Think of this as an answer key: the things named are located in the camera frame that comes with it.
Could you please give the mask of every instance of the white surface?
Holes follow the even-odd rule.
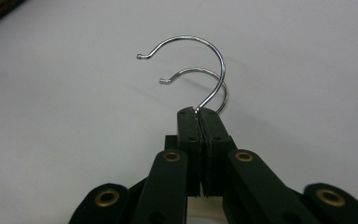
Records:
[[[28,1],[0,21],[0,224],[67,223],[93,188],[144,178],[176,112],[214,87],[160,77],[213,53],[227,62],[221,115],[240,148],[289,187],[358,199],[358,1]],[[208,105],[217,108],[221,98]]]

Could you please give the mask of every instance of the chrome wire hook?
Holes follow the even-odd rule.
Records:
[[[174,41],[178,41],[178,40],[193,40],[193,41],[197,41],[200,42],[206,46],[208,46],[211,50],[213,50],[213,52],[216,54],[217,58],[220,61],[220,67],[221,67],[221,71],[220,71],[220,77],[219,77],[219,81],[216,85],[216,87],[213,89],[213,91],[205,98],[205,100],[203,100],[201,102],[201,104],[199,106],[197,106],[196,108],[196,113],[198,113],[199,109],[201,107],[204,107],[206,104],[208,104],[208,102],[217,94],[217,92],[220,90],[220,88],[223,85],[224,79],[225,79],[225,74],[226,74],[226,64],[225,61],[223,60],[223,56],[222,54],[219,52],[219,50],[210,42],[208,42],[207,40],[204,40],[202,38],[196,37],[196,36],[192,36],[192,35],[179,35],[176,37],[172,37],[169,38],[167,40],[164,40],[163,42],[159,43],[148,55],[143,55],[143,54],[138,54],[136,56],[137,59],[150,59],[152,58],[155,53],[161,49],[164,45],[172,43]]]
[[[208,69],[205,69],[205,68],[193,67],[193,68],[183,69],[183,70],[177,72],[175,75],[173,75],[169,79],[160,78],[159,79],[159,84],[169,85],[169,84],[173,83],[181,75],[184,75],[184,74],[187,74],[187,73],[192,73],[192,72],[204,73],[204,74],[210,75],[211,77],[214,77],[216,80],[220,80],[220,76],[217,75],[215,72],[213,72],[211,70],[208,70]],[[216,110],[216,113],[218,113],[218,114],[220,112],[222,112],[222,110],[225,108],[227,100],[228,100],[228,89],[227,89],[226,83],[223,82],[222,86],[223,86],[223,90],[225,92],[225,97],[224,97],[223,102],[220,105],[220,107]]]

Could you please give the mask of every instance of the silver hook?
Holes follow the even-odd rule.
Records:
[[[201,102],[201,104],[199,106],[197,106],[196,108],[196,113],[199,111],[199,109],[203,106],[205,106],[206,104],[208,104],[208,102],[217,94],[217,92],[220,90],[220,88],[222,87],[223,85],[223,82],[224,82],[224,79],[225,79],[225,74],[226,74],[226,64],[225,64],[225,61],[223,60],[223,56],[222,54],[219,52],[219,50],[213,45],[211,44],[210,42],[202,39],[202,38],[199,38],[199,37],[196,37],[196,36],[192,36],[192,35],[179,35],[179,36],[176,36],[176,37],[172,37],[172,38],[169,38],[167,40],[164,40],[163,42],[161,42],[160,44],[158,44],[148,55],[143,55],[143,54],[138,54],[136,56],[137,59],[150,59],[151,57],[154,56],[154,54],[159,50],[161,49],[164,45],[168,44],[168,43],[171,43],[171,42],[174,42],[174,41],[178,41],[178,40],[194,40],[194,41],[197,41],[197,42],[200,42],[206,46],[208,46],[211,50],[214,51],[214,53],[216,54],[217,58],[219,59],[220,61],[220,67],[221,67],[221,71],[220,71],[220,77],[219,77],[219,82],[217,83],[216,87],[213,89],[213,91],[211,92],[211,94],[209,94],[205,100],[203,100]]]
[[[192,72],[201,72],[207,75],[210,75],[211,77],[216,78],[217,80],[220,79],[220,76],[217,75],[215,72],[212,72],[208,69],[205,68],[198,68],[198,67],[193,67],[193,68],[187,68],[187,69],[183,69],[182,71],[177,72],[175,75],[173,75],[172,77],[170,77],[169,79],[165,79],[165,78],[160,78],[159,79],[159,84],[165,84],[165,85],[169,85],[172,82],[174,82],[177,78],[179,78],[181,75],[187,74],[187,73],[192,73]],[[216,110],[216,113],[220,113],[226,106],[227,100],[228,100],[228,89],[226,86],[226,83],[223,82],[223,89],[225,91],[225,98],[223,99],[222,104],[220,105],[220,107]]]

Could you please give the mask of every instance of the brass grommet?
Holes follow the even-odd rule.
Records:
[[[166,161],[179,161],[180,155],[176,152],[167,152],[164,154],[164,159]]]
[[[250,153],[247,152],[238,152],[235,154],[235,158],[239,161],[252,161],[253,156]]]
[[[318,189],[316,195],[322,202],[335,207],[342,207],[346,204],[345,199],[331,189]]]
[[[95,196],[94,202],[100,207],[107,207],[116,203],[119,195],[115,189],[104,189]]]

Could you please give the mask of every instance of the metal hook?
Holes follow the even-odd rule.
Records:
[[[172,82],[174,82],[177,78],[179,78],[181,75],[184,75],[184,74],[187,74],[187,73],[192,73],[192,72],[201,72],[201,73],[210,75],[211,77],[214,77],[217,80],[220,80],[220,76],[218,76],[215,72],[212,72],[212,71],[210,71],[208,69],[205,69],[205,68],[193,67],[193,68],[183,69],[182,71],[177,72],[175,75],[173,75],[169,79],[160,78],[159,83],[169,85]],[[223,99],[223,102],[220,105],[220,107],[216,110],[216,113],[218,113],[218,114],[225,108],[227,100],[228,100],[228,89],[227,89],[226,83],[223,82],[222,86],[223,86],[223,89],[225,91],[225,98]]]
[[[178,40],[193,40],[193,41],[197,41],[200,42],[206,46],[208,46],[211,50],[214,51],[214,53],[216,54],[217,58],[220,61],[220,67],[221,67],[221,71],[220,71],[220,77],[219,77],[219,82],[217,83],[216,87],[213,89],[213,91],[211,92],[211,94],[209,94],[205,100],[203,100],[201,102],[201,104],[199,106],[197,106],[196,108],[196,113],[199,111],[199,109],[203,106],[205,106],[206,104],[208,104],[208,102],[217,94],[217,92],[219,91],[219,89],[222,87],[224,79],[225,79],[225,74],[226,74],[226,64],[223,60],[223,56],[222,54],[219,52],[219,50],[210,42],[196,37],[196,36],[192,36],[192,35],[179,35],[176,37],[172,37],[170,39],[164,40],[163,42],[161,42],[160,44],[158,44],[148,55],[143,55],[143,54],[138,54],[136,56],[137,59],[150,59],[151,57],[154,56],[154,54],[161,49],[164,45],[174,42],[174,41],[178,41]]]

